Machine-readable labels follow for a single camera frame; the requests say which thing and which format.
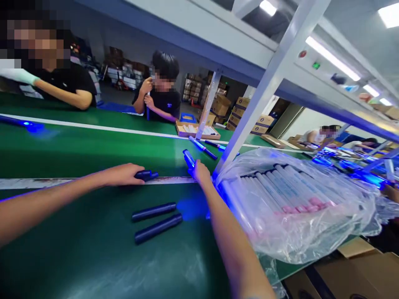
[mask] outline plastic bag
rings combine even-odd
[[[341,199],[342,203],[313,213],[271,214],[265,193],[248,188],[240,177],[273,169],[275,164],[288,164],[296,171],[304,172],[319,183],[326,194]],[[353,181],[327,168],[321,170],[310,161],[267,148],[238,156],[220,173],[215,185],[254,250],[291,264],[318,260],[334,251],[349,235],[376,235],[387,217],[399,216],[398,207],[388,213],[394,203],[382,200],[372,185]],[[376,210],[376,202],[381,214]]]

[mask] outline ceiling light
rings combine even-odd
[[[379,96],[379,92],[372,88],[370,85],[364,85],[363,88],[368,91],[373,97]]]
[[[378,13],[387,28],[399,26],[399,3],[381,8]]]
[[[311,46],[313,49],[315,49],[318,53],[323,55],[323,57],[326,58],[329,62],[331,62],[337,68],[339,68],[341,71],[343,71],[345,74],[347,74],[353,81],[360,80],[360,77],[358,74],[356,74],[348,66],[343,64],[337,57],[332,55],[325,47],[323,47],[321,44],[319,44],[317,41],[315,41],[314,38],[308,37],[306,39],[306,43],[309,46]]]
[[[277,11],[277,8],[275,8],[269,1],[266,0],[263,0],[259,7],[267,12],[271,17],[274,16]]]
[[[385,106],[392,106],[392,103],[389,102],[386,98],[382,98],[379,100],[382,104],[384,104]]]

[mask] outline factory floor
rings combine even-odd
[[[134,91],[119,91],[112,87],[109,83],[100,83],[101,99],[104,102],[112,102],[122,105],[131,105],[135,96]],[[201,116],[202,109],[192,107],[187,102],[182,102],[180,106],[180,113],[193,114],[196,119]]]

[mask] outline blue plastic crate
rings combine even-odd
[[[180,121],[183,123],[197,123],[193,114],[182,113],[180,116]]]

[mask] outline forearm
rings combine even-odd
[[[133,104],[133,107],[134,107],[134,110],[136,110],[136,113],[141,114],[144,112],[144,96],[145,96],[145,94],[142,94],[141,92],[139,92],[137,100]]]
[[[0,247],[42,222],[74,199],[100,188],[95,174],[0,202]]]
[[[207,198],[216,242],[233,291],[238,298],[275,298],[244,231],[212,182],[201,185]]]
[[[57,99],[66,102],[74,107],[77,107],[81,110],[86,110],[91,103],[91,99],[86,99],[76,93],[71,93],[69,91],[65,91],[63,89],[60,89],[58,87],[55,87],[54,85],[45,82],[43,80],[36,80],[34,82],[34,86],[37,88],[40,88],[41,90],[47,92],[48,94],[52,95],[53,97],[56,97]]]
[[[168,120],[170,122],[175,123],[177,121],[177,118],[174,117],[172,114],[170,114],[168,112],[165,112],[165,111],[162,111],[159,108],[154,107],[151,110],[153,112],[155,112],[156,114],[158,114],[160,117],[162,117],[162,118],[164,118],[164,119],[166,119],[166,120]]]

